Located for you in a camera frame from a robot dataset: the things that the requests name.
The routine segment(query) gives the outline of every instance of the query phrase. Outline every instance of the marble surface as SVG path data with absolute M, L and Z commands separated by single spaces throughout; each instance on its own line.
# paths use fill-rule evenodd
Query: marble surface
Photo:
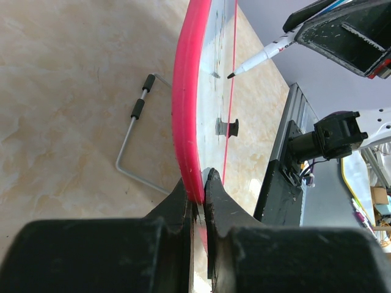
M 0 1 L 0 259 L 32 220 L 142 217 L 164 199 L 114 162 L 147 75 L 171 80 L 187 4 Z M 237 40 L 237 63 L 262 48 L 240 10 Z M 288 87 L 268 61 L 235 78 L 234 88 L 240 130 L 229 141 L 225 183 L 252 213 Z M 123 160 L 169 190 L 180 177 L 170 124 L 170 90 L 156 81 Z M 195 249 L 202 280 L 200 239 Z

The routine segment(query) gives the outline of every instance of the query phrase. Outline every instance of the gray wall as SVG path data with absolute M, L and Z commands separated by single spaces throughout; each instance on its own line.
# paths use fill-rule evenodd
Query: gray wall
M 312 2 L 315 0 L 239 0 L 239 6 L 267 45 L 283 34 L 282 26 L 292 12 Z M 338 110 L 391 107 L 391 78 L 358 77 L 300 45 L 293 45 L 273 61 L 288 85 L 299 84 L 319 118 Z

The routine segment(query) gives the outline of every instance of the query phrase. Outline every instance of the marker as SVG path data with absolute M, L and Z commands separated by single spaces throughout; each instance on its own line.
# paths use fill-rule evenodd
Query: marker
M 324 14 L 324 13 L 326 13 L 326 12 L 328 12 L 328 11 L 330 11 L 330 10 L 332 10 L 342 4 L 346 4 L 350 1 L 352 1 L 352 0 L 334 1 L 331 5 L 327 6 L 326 8 L 324 8 L 323 10 L 321 10 L 320 12 L 318 12 L 317 14 L 312 16 L 311 18 L 316 17 L 321 14 Z M 234 70 L 233 73 L 228 75 L 227 78 L 228 79 L 233 78 L 234 76 L 237 76 L 243 72 L 246 72 L 246 71 L 256 67 L 257 65 L 261 64 L 262 62 L 264 62 L 268 59 L 271 59 L 272 57 L 274 57 L 278 53 L 282 52 L 283 50 L 287 49 L 289 46 L 296 43 L 294 38 L 297 35 L 300 28 L 302 27 L 302 25 L 303 24 L 296 26 L 292 31 L 287 32 L 285 35 L 281 36 L 280 38 L 278 38 L 274 42 L 265 46 L 263 48 L 263 50 L 260 51 L 258 54 L 254 55 L 250 59 L 247 59 L 246 61 L 244 61 L 237 69 Z

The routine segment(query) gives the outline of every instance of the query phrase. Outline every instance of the black foam grip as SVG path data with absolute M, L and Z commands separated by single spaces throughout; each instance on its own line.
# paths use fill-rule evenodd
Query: black foam grip
M 136 104 L 134 105 L 132 114 L 130 115 L 131 118 L 136 117 L 138 120 L 140 118 L 142 108 L 144 107 L 145 101 L 143 99 L 138 99 Z
M 153 75 L 153 74 L 148 75 L 147 79 L 145 80 L 144 85 L 142 86 L 142 90 L 147 90 L 149 93 L 152 89 L 154 82 L 155 82 L 155 75 Z

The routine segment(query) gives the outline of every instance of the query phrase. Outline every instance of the brown box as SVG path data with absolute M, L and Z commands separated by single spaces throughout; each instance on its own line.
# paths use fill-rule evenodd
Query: brown box
M 382 187 L 371 187 L 373 204 L 388 204 L 387 191 Z

